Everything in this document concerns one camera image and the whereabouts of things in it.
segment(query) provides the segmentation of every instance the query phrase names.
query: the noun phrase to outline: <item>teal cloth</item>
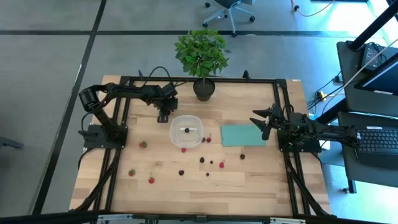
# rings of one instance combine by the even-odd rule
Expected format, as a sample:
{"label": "teal cloth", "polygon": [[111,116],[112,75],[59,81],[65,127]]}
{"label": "teal cloth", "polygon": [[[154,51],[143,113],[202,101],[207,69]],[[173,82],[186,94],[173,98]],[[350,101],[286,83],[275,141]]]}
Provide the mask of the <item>teal cloth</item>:
{"label": "teal cloth", "polygon": [[265,146],[261,130],[254,124],[225,124],[221,126],[223,146]]}

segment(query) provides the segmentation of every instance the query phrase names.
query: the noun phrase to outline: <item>desk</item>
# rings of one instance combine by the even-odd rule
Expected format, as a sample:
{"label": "desk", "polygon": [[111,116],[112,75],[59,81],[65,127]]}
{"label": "desk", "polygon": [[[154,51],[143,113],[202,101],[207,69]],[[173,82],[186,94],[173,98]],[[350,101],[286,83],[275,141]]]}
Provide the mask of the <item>desk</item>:
{"label": "desk", "polygon": [[[120,76],[105,76],[103,84],[119,83]],[[163,86],[166,82],[148,82]],[[284,159],[272,130],[266,147],[222,147],[222,124],[251,124],[249,118],[257,118],[252,110],[263,110],[274,102],[274,89],[266,83],[218,83],[211,99],[198,101],[192,82],[177,87],[178,109],[169,122],[159,124],[159,113],[153,106],[141,100],[131,100],[127,125],[129,132],[126,147],[116,179],[111,206],[112,212],[248,215],[292,215]],[[302,84],[299,80],[287,80],[290,103],[295,111],[308,113]],[[119,114],[122,114],[122,99]],[[105,108],[110,116],[115,101]],[[176,116],[190,114],[199,117],[205,127],[205,136],[211,133],[211,143],[203,143],[182,153],[169,138],[169,126]],[[139,142],[148,147],[141,149]],[[246,158],[239,155],[244,151]],[[70,208],[76,208],[96,185],[100,175],[104,149],[94,149],[82,160],[78,172]],[[313,155],[301,153],[305,183],[316,201],[330,212],[328,196],[320,164]],[[218,164],[225,161],[225,167]],[[130,169],[136,175],[128,176]],[[154,184],[148,183],[152,174]],[[295,188],[298,209],[302,213],[300,191]],[[107,186],[104,188],[101,206],[104,208]]]}
{"label": "desk", "polygon": [[[353,52],[347,47],[346,42],[337,43],[337,53],[340,62],[341,75],[344,84],[358,71],[357,65],[361,58],[361,52]],[[397,53],[397,49],[388,48],[384,55],[387,58]],[[345,89],[345,98],[335,106],[328,109],[317,118],[322,124],[327,124],[337,118],[337,112],[357,111],[362,113],[381,114],[386,116],[398,116],[398,96],[373,93],[354,87],[354,82],[364,78],[366,74],[361,72]]]}
{"label": "desk", "polygon": [[[344,112],[338,113],[338,121],[340,126],[398,126],[398,120]],[[349,187],[351,188],[349,191],[351,193],[355,193],[356,191],[355,184],[353,182],[354,180],[368,182],[371,184],[398,187],[398,170],[388,170],[362,165],[357,162],[354,149],[349,146],[343,145],[343,155],[346,167],[346,175],[348,178]]]}

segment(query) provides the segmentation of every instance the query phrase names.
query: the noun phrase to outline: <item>black keyboard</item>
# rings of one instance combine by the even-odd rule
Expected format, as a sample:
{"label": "black keyboard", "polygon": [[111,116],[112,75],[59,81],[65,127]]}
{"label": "black keyboard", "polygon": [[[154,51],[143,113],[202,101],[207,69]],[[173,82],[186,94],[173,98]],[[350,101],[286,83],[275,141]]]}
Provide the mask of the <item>black keyboard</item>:
{"label": "black keyboard", "polygon": [[398,128],[357,129],[358,162],[367,166],[398,169]]}

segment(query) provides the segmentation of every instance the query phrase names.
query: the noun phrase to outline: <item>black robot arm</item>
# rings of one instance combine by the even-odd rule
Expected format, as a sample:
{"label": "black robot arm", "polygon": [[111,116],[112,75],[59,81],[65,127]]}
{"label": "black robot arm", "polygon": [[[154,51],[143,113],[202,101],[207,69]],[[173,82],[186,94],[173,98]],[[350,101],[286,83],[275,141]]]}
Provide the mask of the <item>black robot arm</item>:
{"label": "black robot arm", "polygon": [[[102,101],[99,101],[96,92],[102,91],[106,96]],[[125,127],[120,127],[116,122],[109,118],[105,113],[104,107],[114,98],[134,98],[144,101],[147,105],[153,104],[159,109],[157,117],[158,123],[167,123],[169,121],[170,112],[177,109],[178,100],[175,95],[177,91],[172,83],[168,83],[164,87],[158,85],[144,85],[141,87],[117,85],[115,83],[108,83],[105,85],[93,85],[85,88],[79,93],[80,101],[87,113],[93,113],[100,121],[106,142],[118,142],[122,145],[125,142],[126,130]],[[91,138],[91,142],[98,141],[98,132],[90,132],[90,127],[87,132],[81,133],[85,139]]]}
{"label": "black robot arm", "polygon": [[250,118],[262,131],[262,139],[268,140],[272,128],[284,135],[290,145],[301,145],[308,139],[338,141],[351,147],[358,147],[358,140],[353,127],[340,127],[321,124],[312,121],[306,114],[291,113],[287,120],[279,106],[273,104],[271,108],[253,113],[268,118],[267,121]]}

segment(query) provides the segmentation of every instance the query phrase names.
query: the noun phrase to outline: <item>gray floor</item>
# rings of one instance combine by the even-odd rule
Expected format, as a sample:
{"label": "gray floor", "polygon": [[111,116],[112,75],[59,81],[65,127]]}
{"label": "gray floor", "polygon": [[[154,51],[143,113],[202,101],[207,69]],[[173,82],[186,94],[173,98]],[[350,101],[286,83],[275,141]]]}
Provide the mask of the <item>gray floor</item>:
{"label": "gray floor", "polygon": [[[205,1],[108,0],[99,26],[101,30],[187,30],[200,29],[201,20],[218,6],[203,7]],[[325,3],[297,1],[305,12]],[[0,2],[0,29],[86,29],[95,20],[100,0]],[[347,31],[360,33],[374,18],[363,3],[339,2],[318,17],[292,14],[290,1],[259,0],[244,6],[256,13],[253,24],[235,13],[237,30]],[[355,19],[352,11],[360,15]],[[228,30],[229,21],[213,21],[211,28]],[[339,71],[336,43],[348,38],[304,36],[225,36],[230,54],[225,77],[241,77],[249,70],[253,78],[298,78],[308,100],[313,92]],[[16,151],[0,150],[0,217],[24,215],[29,211],[38,179],[43,171],[55,131],[79,69],[88,36],[0,35],[0,136],[25,143]],[[175,35],[97,36],[81,87],[101,83],[103,75],[145,75],[158,65],[172,76],[184,76],[174,58]],[[373,39],[382,43],[382,39]],[[154,75],[164,75],[161,71]],[[336,85],[326,87],[326,93]],[[62,147],[45,213],[68,210],[77,174],[83,140],[77,134],[83,109],[75,103]],[[357,195],[340,192],[346,187],[344,168],[324,166],[332,212],[339,217],[396,222],[398,190],[360,183]]]}

